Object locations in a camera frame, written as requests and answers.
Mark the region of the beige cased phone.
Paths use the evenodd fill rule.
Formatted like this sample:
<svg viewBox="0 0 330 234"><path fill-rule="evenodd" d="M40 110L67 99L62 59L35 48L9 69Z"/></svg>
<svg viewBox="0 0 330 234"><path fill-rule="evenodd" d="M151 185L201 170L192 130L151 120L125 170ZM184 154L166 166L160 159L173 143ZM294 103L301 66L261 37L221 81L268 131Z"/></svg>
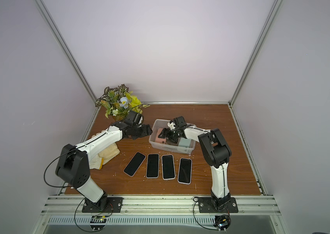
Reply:
<svg viewBox="0 0 330 234"><path fill-rule="evenodd" d="M162 175L164 180L175 179L175 164L173 155L162 156Z"/></svg>

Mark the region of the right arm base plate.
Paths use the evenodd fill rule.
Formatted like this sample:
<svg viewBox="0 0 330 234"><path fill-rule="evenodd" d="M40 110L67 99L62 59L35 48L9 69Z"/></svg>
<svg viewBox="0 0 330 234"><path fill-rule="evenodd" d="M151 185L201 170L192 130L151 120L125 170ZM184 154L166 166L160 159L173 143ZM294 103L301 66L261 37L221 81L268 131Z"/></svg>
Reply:
<svg viewBox="0 0 330 234"><path fill-rule="evenodd" d="M235 198L214 199L212 197L198 197L196 202L200 213L238 213Z"/></svg>

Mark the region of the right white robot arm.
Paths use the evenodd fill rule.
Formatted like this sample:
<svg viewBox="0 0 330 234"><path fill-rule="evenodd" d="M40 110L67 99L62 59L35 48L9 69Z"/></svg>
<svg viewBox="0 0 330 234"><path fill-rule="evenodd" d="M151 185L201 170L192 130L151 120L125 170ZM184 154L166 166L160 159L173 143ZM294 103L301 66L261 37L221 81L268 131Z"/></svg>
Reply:
<svg viewBox="0 0 330 234"><path fill-rule="evenodd" d="M198 128L196 125L186 123L183 117L177 117L167 123L167 127L158 134L158 137L173 143L185 138L200 144L203 157L211 167L213 208L219 212L226 209L231 201L227 169L232 152L221 131L218 128L212 130Z"/></svg>

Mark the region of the white phone black screen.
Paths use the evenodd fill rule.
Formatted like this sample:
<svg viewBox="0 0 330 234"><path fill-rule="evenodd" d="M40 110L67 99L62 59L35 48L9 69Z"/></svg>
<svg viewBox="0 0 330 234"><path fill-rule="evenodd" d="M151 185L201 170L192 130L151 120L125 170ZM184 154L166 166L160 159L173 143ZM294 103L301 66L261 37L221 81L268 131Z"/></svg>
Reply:
<svg viewBox="0 0 330 234"><path fill-rule="evenodd" d="M178 171L178 182L189 185L192 175L192 160L181 158Z"/></svg>

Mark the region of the pink cased phone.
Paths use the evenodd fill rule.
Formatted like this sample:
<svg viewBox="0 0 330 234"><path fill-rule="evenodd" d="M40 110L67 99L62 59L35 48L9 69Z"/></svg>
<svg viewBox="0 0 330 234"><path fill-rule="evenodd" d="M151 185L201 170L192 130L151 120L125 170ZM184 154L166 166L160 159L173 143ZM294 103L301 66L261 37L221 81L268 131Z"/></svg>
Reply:
<svg viewBox="0 0 330 234"><path fill-rule="evenodd" d="M156 143L165 144L166 138L163 136L163 128L159 128L155 138Z"/></svg>

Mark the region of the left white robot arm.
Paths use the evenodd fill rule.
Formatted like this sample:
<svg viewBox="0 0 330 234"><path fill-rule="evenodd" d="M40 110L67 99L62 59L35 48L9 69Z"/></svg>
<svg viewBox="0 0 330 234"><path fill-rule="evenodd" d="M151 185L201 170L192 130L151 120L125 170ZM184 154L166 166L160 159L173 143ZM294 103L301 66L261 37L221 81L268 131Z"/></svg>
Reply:
<svg viewBox="0 0 330 234"><path fill-rule="evenodd" d="M143 124L142 114L129 111L123 121L77 145L63 147L55 174L84 196L88 212L103 212L108 207L107 193L91 178L90 162L100 152L121 139L137 139L152 134L150 125Z"/></svg>

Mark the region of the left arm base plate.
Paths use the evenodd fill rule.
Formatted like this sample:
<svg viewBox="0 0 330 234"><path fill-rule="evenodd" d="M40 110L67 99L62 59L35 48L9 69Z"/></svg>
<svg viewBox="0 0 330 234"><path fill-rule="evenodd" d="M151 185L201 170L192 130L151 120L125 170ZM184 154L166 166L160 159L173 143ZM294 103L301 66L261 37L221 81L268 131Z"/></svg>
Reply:
<svg viewBox="0 0 330 234"><path fill-rule="evenodd" d="M96 203L84 198L83 213L120 213L123 197L101 197Z"/></svg>

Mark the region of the green cased phone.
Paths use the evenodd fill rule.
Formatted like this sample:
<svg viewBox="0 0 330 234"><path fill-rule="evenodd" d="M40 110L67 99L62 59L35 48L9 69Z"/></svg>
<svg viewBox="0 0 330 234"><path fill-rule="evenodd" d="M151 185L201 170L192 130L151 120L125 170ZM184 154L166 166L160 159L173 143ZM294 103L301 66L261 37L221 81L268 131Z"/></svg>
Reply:
<svg viewBox="0 0 330 234"><path fill-rule="evenodd" d="M178 142L178 146L182 148L189 148L191 145L191 139L188 138L180 138Z"/></svg>

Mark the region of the clear plastic storage box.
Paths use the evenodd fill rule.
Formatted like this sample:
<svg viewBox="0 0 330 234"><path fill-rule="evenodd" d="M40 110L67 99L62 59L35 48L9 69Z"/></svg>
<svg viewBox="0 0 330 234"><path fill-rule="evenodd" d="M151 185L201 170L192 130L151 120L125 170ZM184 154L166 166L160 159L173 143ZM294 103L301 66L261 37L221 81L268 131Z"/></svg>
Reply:
<svg viewBox="0 0 330 234"><path fill-rule="evenodd" d="M184 117L170 120L157 119L152 127L149 143L153 148L181 153L191 154L195 149L196 141L185 138L184 128L192 126L186 123Z"/></svg>

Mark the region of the dark phone black screen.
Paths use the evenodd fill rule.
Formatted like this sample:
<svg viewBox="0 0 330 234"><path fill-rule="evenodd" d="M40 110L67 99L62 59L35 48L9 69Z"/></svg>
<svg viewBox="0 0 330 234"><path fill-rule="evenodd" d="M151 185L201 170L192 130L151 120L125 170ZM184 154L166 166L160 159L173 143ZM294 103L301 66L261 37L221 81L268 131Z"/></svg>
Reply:
<svg viewBox="0 0 330 234"><path fill-rule="evenodd" d="M137 152L127 166L124 168L124 173L130 177L133 177L137 170L142 165L143 161L145 160L146 156L140 152Z"/></svg>

